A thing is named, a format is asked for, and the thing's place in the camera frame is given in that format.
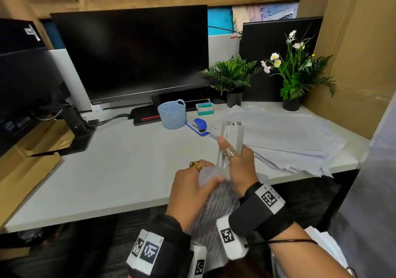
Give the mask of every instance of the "silver ring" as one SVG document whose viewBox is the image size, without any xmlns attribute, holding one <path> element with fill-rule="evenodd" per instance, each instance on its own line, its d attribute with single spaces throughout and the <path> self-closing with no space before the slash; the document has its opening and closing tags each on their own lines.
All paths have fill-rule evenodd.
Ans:
<svg viewBox="0 0 396 278">
<path fill-rule="evenodd" d="M 231 156 L 235 156 L 235 155 L 236 155 L 236 152 L 235 152 L 235 150 L 234 150 L 233 148 L 231 148 L 231 147 L 229 146 L 228 148 L 226 148 L 226 149 L 223 151 L 223 154 L 224 154 L 225 156 L 228 156 L 228 157 L 230 158 Z"/>
</svg>

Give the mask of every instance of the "basket handle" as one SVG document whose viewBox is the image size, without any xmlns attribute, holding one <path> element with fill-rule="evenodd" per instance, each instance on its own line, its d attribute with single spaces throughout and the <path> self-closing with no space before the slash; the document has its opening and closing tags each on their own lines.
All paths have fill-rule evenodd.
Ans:
<svg viewBox="0 0 396 278">
<path fill-rule="evenodd" d="M 182 99 L 179 99 L 176 101 L 177 103 L 182 102 L 184 106 L 186 106 L 186 103 L 184 103 L 184 101 Z"/>
</svg>

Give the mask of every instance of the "flower pot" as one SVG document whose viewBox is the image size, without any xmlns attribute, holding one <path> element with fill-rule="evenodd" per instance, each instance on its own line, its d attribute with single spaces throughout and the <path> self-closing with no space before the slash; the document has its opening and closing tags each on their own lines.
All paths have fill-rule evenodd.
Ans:
<svg viewBox="0 0 396 278">
<path fill-rule="evenodd" d="M 302 97 L 291 100 L 283 100 L 283 109 L 287 111 L 297 111 L 300 109 Z"/>
<path fill-rule="evenodd" d="M 229 92 L 227 93 L 227 106 L 232 108 L 235 105 L 240 106 L 242 104 L 242 96 L 244 95 L 244 92 L 239 92 L 239 93 L 233 93 Z"/>
</svg>

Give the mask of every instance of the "person's right hand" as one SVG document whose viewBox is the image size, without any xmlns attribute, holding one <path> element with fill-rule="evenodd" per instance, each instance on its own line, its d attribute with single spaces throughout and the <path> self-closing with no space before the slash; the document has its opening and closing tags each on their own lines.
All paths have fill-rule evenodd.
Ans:
<svg viewBox="0 0 396 278">
<path fill-rule="evenodd" d="M 222 136 L 217 138 L 217 143 L 222 151 L 229 146 L 232 147 Z M 230 175 L 232 186 L 241 197 L 245 195 L 250 186 L 259 180 L 254 166 L 254 154 L 250 148 L 244 145 L 240 155 L 230 157 Z"/>
</svg>

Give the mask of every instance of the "ring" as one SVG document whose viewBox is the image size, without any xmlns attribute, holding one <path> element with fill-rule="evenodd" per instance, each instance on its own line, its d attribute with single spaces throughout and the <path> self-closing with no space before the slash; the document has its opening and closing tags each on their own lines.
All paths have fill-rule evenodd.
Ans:
<svg viewBox="0 0 396 278">
<path fill-rule="evenodd" d="M 231 147 L 229 146 L 228 148 L 226 148 L 226 149 L 223 151 L 223 154 L 224 154 L 225 156 L 228 156 L 228 157 L 230 158 L 231 156 L 235 156 L 235 155 L 236 155 L 236 152 L 235 152 L 235 150 L 234 150 L 233 148 L 231 148 Z"/>
<path fill-rule="evenodd" d="M 202 164 L 199 161 L 193 161 L 190 163 L 190 167 L 195 168 L 198 172 L 200 172 L 203 168 Z"/>
</svg>

